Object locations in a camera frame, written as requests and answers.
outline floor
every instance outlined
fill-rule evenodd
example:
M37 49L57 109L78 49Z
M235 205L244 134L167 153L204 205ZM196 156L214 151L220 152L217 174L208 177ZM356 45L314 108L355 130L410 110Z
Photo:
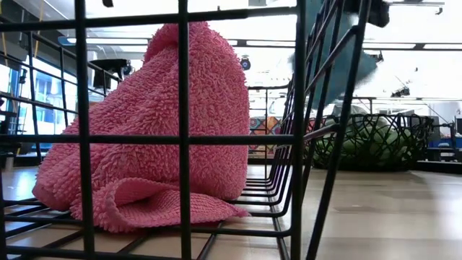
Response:
M5 199L28 199L36 168L16 168L2 173ZM263 172L249 166L249 175ZM309 243L315 213L326 174L313 170L303 203L303 252ZM18 210L8 208L7 212ZM42 212L49 215L53 212ZM289 226L283 217L282 229ZM7 223L6 229L25 223ZM273 230L270 219L232 219L227 228ZM52 225L14 236L7 243L16 246L44 246L75 227ZM193 257L197 257L208 235L193 234ZM98 251L116 252L134 235L97 234ZM319 260L459 260L462 259L462 178L437 173L353 173L339 172L318 253ZM82 240L64 248L82 249ZM179 257L177 234L152 237L133 254ZM279 259L274 238L219 235L208 259Z

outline black woven basket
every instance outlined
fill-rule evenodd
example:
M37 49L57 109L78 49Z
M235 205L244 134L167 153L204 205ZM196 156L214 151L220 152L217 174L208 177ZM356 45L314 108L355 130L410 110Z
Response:
M339 122L327 116L322 126ZM402 171L424 158L433 119L417 115L351 115L341 149L340 170ZM326 169L335 134L316 139L313 166Z

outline teal fabric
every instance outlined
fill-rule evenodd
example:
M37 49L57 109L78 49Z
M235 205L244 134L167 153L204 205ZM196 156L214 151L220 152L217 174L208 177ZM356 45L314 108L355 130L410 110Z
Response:
M308 33L313 28L315 24L316 14L319 12L322 6L323 0L307 0L307 28ZM329 55L329 49L331 45L331 39L333 36L333 28L335 23L335 15L333 19L331 19L330 24L326 31L326 37L324 38L324 45L322 50L321 56L321 65L326 61ZM347 33L348 29L352 27L352 23L349 20L349 15L343 13L340 22L339 28L339 36L337 38L337 43L341 40L343 35ZM328 85L328 94L326 98L326 105L331 104L335 99L337 99L342 93L345 92L347 88L347 80L348 80L348 73L349 68L351 67L352 62L352 54L353 54L353 47L354 47L354 38L349 41L349 43L345 46L343 51L337 56L335 59L332 71L331 71L331 78L329 80ZM316 61L318 55L318 50L316 50L315 55L313 57L313 61ZM375 63L375 59L368 56L366 53L361 53L361 58L359 62L359 68L357 72L357 82L361 81L365 77L369 76L374 70L377 68ZM310 80L314 77L314 63L312 67L312 72L310 75ZM313 101L313 109L316 109L319 106L319 99L321 96L321 88L323 86L323 77L320 78L318 83L316 84L316 91Z

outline pink towel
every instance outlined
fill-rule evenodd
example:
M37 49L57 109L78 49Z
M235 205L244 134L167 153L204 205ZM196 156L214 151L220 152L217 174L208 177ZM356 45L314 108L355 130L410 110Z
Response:
M232 47L206 22L190 24L190 135L247 135L245 76ZM75 121L65 134L77 134ZM90 134L178 135L178 26L150 41L143 67L90 108ZM110 232L180 223L177 145L92 144L95 225ZM248 213L223 200L245 186L247 146L190 148L191 222ZM78 144L55 144L37 175L34 195L82 218Z

